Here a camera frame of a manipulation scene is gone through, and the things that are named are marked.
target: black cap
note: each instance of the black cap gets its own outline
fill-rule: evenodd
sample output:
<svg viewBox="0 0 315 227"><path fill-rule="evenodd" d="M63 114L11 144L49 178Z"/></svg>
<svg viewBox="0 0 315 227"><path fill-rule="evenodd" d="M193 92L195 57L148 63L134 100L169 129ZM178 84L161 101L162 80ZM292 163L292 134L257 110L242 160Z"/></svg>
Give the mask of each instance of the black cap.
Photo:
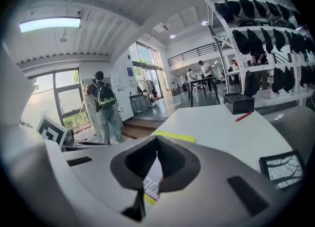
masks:
<svg viewBox="0 0 315 227"><path fill-rule="evenodd" d="M102 71L96 72L95 79L96 80L103 80L104 79L104 73Z"/></svg>

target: wooden step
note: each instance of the wooden step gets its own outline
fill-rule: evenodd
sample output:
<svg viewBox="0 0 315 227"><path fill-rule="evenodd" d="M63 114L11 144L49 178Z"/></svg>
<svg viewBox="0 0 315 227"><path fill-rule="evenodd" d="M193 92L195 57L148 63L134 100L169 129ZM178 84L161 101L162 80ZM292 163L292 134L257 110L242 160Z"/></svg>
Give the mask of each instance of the wooden step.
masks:
<svg viewBox="0 0 315 227"><path fill-rule="evenodd" d="M156 130L163 124L163 121L148 121L148 120L131 119L131 120L125 121L124 124L130 127Z"/></svg>
<svg viewBox="0 0 315 227"><path fill-rule="evenodd" d="M154 131L155 129L137 128L135 126L129 126L129 125L124 125L124 127L122 127L122 135L127 136L132 139L150 136L151 133L153 133Z"/></svg>

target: fluorescent light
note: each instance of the fluorescent light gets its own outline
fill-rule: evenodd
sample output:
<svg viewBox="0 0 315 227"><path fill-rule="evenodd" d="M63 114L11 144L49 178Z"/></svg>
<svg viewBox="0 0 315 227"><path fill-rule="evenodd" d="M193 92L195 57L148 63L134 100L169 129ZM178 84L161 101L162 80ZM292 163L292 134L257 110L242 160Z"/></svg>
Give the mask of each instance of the fluorescent light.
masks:
<svg viewBox="0 0 315 227"><path fill-rule="evenodd" d="M20 24L21 32L29 32L42 28L71 27L78 28L81 18L76 17L53 17L31 20Z"/></svg>

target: black box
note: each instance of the black box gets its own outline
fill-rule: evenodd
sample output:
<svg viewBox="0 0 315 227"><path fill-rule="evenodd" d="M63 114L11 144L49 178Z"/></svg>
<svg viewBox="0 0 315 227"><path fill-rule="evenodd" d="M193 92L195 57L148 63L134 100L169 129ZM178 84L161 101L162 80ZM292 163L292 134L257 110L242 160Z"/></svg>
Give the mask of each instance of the black box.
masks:
<svg viewBox="0 0 315 227"><path fill-rule="evenodd" d="M224 103L233 115L254 111L254 99L241 93L225 94Z"/></svg>

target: black table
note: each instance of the black table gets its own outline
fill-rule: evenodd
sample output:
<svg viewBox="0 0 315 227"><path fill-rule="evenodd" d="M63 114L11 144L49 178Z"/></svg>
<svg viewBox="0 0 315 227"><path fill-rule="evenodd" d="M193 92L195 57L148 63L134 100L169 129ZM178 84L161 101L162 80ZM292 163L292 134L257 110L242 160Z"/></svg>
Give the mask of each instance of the black table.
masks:
<svg viewBox="0 0 315 227"><path fill-rule="evenodd" d="M193 84L195 84L195 83L201 83L201 84L202 84L203 93L204 93L204 95L205 95L205 98L207 98L206 91L205 91L205 84L204 84L205 81L210 81L210 83L211 83L213 89L215 90L216 98L217 98L218 104L220 104L217 86L216 86L215 83L213 82L213 79L214 79L214 77L208 77L208 78L203 78L203 79L200 79L200 80L195 80L195 81L189 82L189 84L188 84L188 100L190 99L190 106L191 106L191 107L192 107L192 100L193 100L193 98L192 98L192 85L193 85Z"/></svg>

